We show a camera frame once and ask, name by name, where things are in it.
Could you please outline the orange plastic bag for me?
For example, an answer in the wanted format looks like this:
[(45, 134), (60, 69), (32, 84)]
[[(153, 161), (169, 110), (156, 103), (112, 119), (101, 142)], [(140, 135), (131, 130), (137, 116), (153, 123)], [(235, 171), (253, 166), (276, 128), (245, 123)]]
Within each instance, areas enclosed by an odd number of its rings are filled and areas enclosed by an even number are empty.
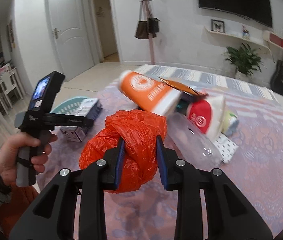
[(121, 182), (113, 193), (137, 191), (152, 180), (157, 171), (156, 137), (167, 135), (167, 119), (154, 113), (131, 110), (117, 111), (105, 120), (105, 128), (86, 143), (79, 159), (79, 168), (103, 158), (115, 148), (120, 138), (125, 142)]

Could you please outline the orange foil snack packet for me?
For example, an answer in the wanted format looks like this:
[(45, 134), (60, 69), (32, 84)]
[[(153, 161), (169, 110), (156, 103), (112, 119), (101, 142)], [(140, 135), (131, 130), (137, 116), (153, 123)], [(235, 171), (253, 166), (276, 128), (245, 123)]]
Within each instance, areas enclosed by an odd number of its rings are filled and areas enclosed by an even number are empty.
[(177, 81), (174, 81), (174, 80), (169, 80), (169, 79), (163, 79), (162, 77), (160, 77), (160, 80), (163, 83), (165, 83), (166, 85), (168, 85), (168, 86), (170, 86), (170, 87), (172, 87), (176, 90), (185, 92), (189, 95), (192, 95), (192, 96), (195, 96), (195, 97), (198, 97), (198, 98), (205, 98), (206, 96), (208, 96), (208, 93), (198, 92), (197, 90), (194, 90), (193, 88), (190, 88), (189, 86), (184, 85), (180, 82), (177, 82)]

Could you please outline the teal laundry basket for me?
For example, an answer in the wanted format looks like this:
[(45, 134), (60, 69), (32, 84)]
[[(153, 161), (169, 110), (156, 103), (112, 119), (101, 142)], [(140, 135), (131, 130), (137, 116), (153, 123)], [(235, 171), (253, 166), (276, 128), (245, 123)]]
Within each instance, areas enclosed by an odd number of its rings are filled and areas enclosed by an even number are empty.
[(77, 96), (60, 103), (50, 113), (71, 115), (75, 113), (80, 107), (83, 100), (87, 99), (85, 96)]

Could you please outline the white dining chair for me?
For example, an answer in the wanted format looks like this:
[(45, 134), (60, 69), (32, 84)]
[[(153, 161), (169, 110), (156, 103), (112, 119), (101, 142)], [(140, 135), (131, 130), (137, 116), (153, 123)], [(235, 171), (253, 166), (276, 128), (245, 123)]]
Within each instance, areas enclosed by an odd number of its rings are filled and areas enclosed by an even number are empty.
[(6, 63), (0, 68), (0, 113), (2, 109), (8, 115), (9, 109), (13, 107), (10, 98), (11, 93), (14, 93), (17, 100), (26, 96), (17, 68)]

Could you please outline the white dark carton box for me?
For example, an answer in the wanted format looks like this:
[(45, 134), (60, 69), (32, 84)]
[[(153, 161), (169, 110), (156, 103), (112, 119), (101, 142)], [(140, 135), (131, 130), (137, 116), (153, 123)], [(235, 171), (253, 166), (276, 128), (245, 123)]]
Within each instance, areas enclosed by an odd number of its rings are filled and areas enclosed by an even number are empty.
[(98, 98), (87, 98), (82, 101), (80, 107), (72, 115), (85, 117), (89, 121), (88, 125), (82, 127), (63, 126), (60, 128), (61, 133), (67, 141), (83, 142), (88, 131), (93, 127), (94, 122), (102, 112), (102, 104)]

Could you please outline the white dotted paper bag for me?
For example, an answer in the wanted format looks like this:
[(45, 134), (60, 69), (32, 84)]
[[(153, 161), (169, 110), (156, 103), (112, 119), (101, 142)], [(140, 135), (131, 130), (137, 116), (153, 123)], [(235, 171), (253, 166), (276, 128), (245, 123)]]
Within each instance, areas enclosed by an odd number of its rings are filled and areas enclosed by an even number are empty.
[(214, 141), (214, 145), (219, 150), (222, 156), (222, 161), (225, 164), (231, 161), (235, 152), (238, 149), (238, 145), (222, 133), (220, 133), (216, 141)]

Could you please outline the clear plastic bottle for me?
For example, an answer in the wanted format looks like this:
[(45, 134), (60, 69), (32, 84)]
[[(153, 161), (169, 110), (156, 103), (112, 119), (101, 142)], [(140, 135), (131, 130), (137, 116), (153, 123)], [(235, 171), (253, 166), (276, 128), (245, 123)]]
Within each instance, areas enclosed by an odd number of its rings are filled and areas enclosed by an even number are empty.
[(180, 113), (169, 115), (167, 133), (183, 159), (195, 168), (210, 171), (222, 164), (219, 150), (186, 116)]

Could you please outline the red white paper cup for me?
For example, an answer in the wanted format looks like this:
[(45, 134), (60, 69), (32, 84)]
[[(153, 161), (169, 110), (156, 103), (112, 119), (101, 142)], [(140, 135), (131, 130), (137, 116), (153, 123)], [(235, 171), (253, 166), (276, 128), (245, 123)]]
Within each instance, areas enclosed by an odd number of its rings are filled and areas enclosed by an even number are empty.
[(226, 99), (224, 95), (209, 96), (191, 103), (187, 107), (186, 117), (201, 133), (214, 142), (222, 130)]

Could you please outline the orange white paper cup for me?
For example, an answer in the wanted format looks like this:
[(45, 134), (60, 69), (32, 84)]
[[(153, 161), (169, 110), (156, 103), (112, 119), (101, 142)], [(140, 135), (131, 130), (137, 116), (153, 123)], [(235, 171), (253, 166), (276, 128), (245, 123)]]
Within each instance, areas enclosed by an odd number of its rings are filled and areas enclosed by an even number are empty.
[(118, 89), (142, 110), (161, 116), (173, 112), (181, 96), (181, 91), (164, 82), (131, 70), (121, 73)]

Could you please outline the white door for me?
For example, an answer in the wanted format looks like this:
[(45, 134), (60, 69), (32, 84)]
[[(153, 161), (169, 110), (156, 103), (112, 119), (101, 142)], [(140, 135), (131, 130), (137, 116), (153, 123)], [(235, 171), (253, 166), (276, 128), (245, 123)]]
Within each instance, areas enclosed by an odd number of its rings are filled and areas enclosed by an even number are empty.
[(48, 0), (52, 34), (67, 81), (94, 66), (81, 0)]

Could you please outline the grey white striped rug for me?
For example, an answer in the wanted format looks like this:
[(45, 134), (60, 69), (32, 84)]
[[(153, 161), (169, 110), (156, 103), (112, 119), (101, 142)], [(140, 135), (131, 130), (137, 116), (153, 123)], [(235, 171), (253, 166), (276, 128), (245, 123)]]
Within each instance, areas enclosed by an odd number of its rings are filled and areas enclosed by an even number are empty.
[(161, 77), (163, 79), (184, 83), (185, 85), (193, 88), (218, 89), (247, 98), (264, 99), (274, 102), (278, 101), (273, 91), (266, 87), (260, 87), (258, 85), (218, 74), (184, 68), (154, 66), (149, 64), (142, 65), (135, 71), (149, 77), (154, 77), (155, 79), (159, 79)]

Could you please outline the brown hanging handbag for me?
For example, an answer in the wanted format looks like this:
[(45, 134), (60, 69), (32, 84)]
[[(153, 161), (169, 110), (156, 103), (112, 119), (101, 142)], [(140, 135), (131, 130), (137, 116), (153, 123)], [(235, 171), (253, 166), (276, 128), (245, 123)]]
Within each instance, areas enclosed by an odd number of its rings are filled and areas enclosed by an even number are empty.
[(148, 35), (148, 22), (144, 12), (144, 1), (140, 1), (139, 20), (135, 32), (135, 38), (140, 40), (147, 40)]

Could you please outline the black acoustic guitar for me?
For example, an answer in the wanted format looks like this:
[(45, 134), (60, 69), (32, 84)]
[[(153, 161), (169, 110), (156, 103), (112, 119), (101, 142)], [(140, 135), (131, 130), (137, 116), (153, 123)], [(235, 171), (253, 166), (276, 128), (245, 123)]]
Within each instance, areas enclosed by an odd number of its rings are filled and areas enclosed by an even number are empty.
[(277, 61), (276, 70), (271, 77), (270, 87), (275, 93), (283, 96), (283, 58)]

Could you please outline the black hanging bag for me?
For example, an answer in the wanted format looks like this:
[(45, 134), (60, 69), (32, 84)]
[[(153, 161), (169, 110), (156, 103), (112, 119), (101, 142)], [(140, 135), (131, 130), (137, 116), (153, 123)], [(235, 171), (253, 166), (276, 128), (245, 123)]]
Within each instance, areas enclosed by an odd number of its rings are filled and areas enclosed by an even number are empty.
[(157, 36), (156, 33), (160, 31), (159, 28), (160, 20), (153, 16), (150, 2), (148, 2), (148, 10), (149, 10), (149, 16), (148, 16), (149, 33), (152, 35), (153, 38), (155, 38)]

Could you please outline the green potted plant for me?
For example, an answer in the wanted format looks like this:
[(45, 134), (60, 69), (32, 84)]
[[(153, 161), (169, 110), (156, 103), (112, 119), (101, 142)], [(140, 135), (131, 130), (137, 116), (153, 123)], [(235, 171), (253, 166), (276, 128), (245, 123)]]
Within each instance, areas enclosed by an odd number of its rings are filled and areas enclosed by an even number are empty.
[(261, 67), (265, 67), (257, 49), (247, 43), (242, 43), (238, 48), (228, 46), (224, 56), (225, 61), (235, 67), (235, 78), (240, 81), (250, 82), (253, 75), (261, 73)]

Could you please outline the pink coat stand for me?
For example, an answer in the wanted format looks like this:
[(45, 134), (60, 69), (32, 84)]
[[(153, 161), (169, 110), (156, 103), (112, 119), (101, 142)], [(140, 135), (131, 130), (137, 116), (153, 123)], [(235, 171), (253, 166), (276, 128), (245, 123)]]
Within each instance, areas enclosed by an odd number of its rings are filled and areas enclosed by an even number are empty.
[(149, 23), (148, 23), (148, 18), (149, 18), (148, 0), (143, 0), (143, 5), (144, 5), (144, 15), (146, 17), (146, 22), (147, 22), (149, 51), (150, 51), (150, 62), (151, 62), (152, 65), (155, 65), (154, 43), (153, 43), (153, 40), (152, 40), (153, 36), (149, 32)]

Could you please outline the small figurine on shelf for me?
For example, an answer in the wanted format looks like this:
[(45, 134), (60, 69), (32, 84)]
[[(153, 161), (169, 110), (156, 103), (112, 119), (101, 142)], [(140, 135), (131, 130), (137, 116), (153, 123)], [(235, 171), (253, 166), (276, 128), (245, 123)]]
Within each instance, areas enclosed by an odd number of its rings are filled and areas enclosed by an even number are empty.
[(242, 26), (242, 38), (246, 39), (246, 40), (250, 40), (250, 38), (251, 38), (250, 32), (248, 31), (248, 29), (244, 25)]

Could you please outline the framed butterfly picture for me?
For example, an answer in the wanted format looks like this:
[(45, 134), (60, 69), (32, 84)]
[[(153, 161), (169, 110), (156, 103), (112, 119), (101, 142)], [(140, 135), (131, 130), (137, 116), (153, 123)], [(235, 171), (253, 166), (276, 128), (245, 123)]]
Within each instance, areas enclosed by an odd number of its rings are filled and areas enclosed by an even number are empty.
[(224, 21), (211, 19), (211, 31), (217, 33), (225, 33)]

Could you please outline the white wall shelf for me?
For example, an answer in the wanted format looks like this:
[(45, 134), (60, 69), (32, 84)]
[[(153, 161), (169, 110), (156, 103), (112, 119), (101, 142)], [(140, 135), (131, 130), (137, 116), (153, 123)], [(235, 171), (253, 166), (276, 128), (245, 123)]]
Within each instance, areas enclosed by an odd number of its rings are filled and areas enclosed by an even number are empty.
[(259, 48), (262, 48), (264, 50), (265, 54), (270, 54), (271, 53), (270, 48), (268, 46), (262, 44), (262, 43), (259, 43), (259, 42), (256, 42), (256, 41), (252, 41), (252, 40), (248, 40), (248, 39), (242, 38), (240, 36), (232, 35), (232, 34), (220, 33), (220, 32), (217, 32), (217, 31), (212, 31), (212, 30), (209, 30), (207, 27), (204, 27), (204, 29), (205, 29), (206, 32), (208, 32), (210, 34), (219, 35), (219, 36), (225, 36), (225, 37), (228, 37), (228, 38), (234, 38), (236, 40), (241, 40), (242, 42), (254, 44), (254, 45), (258, 46)]

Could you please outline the red white wall box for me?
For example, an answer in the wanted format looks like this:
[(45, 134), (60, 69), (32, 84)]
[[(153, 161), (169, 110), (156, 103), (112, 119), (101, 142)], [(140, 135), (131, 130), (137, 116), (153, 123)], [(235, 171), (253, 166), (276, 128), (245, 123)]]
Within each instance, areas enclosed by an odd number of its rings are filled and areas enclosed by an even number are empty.
[(262, 37), (266, 42), (269, 42), (269, 44), (272, 44), (283, 50), (283, 38), (282, 37), (268, 30), (263, 31)]

